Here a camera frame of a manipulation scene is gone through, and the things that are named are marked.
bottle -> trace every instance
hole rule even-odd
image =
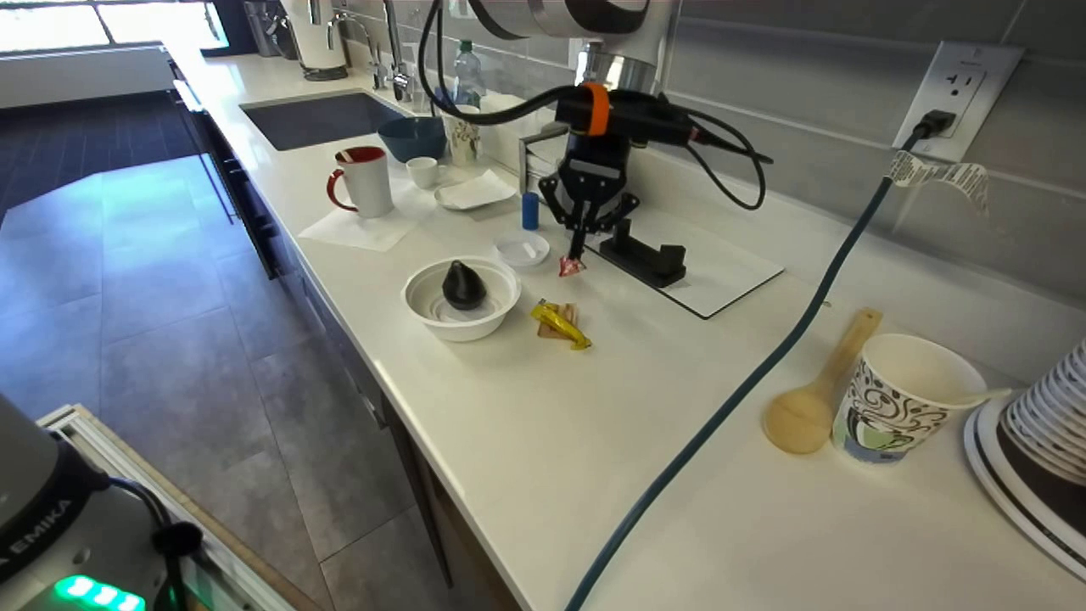
[[[481,63],[473,54],[473,40],[460,40],[460,51],[450,63],[453,74],[453,105],[481,105],[484,85],[481,85]]]

yellow object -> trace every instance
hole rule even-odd
[[[587,351],[589,346],[589,340],[579,332],[573,315],[567,315],[567,309],[556,305],[556,304],[535,304],[531,320],[540,320],[540,336],[547,329],[547,332],[556,332],[556,336],[571,340],[573,351]]]

banana peel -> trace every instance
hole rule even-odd
[[[531,305],[531,320],[540,320],[540,332],[535,336],[571,340],[573,351],[587,351],[589,346],[589,340],[573,323],[573,305],[560,305],[560,304],[540,300]]]

wooden spoon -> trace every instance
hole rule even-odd
[[[823,444],[835,421],[835,408],[846,392],[846,376],[863,351],[863,342],[879,329],[882,313],[859,309],[840,332],[835,353],[823,359],[822,374],[807,389],[777,395],[760,421],[760,432],[790,454],[811,454]]]

white wall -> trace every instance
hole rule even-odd
[[[0,109],[162,92],[171,82],[158,46],[12,54],[0,57]]]

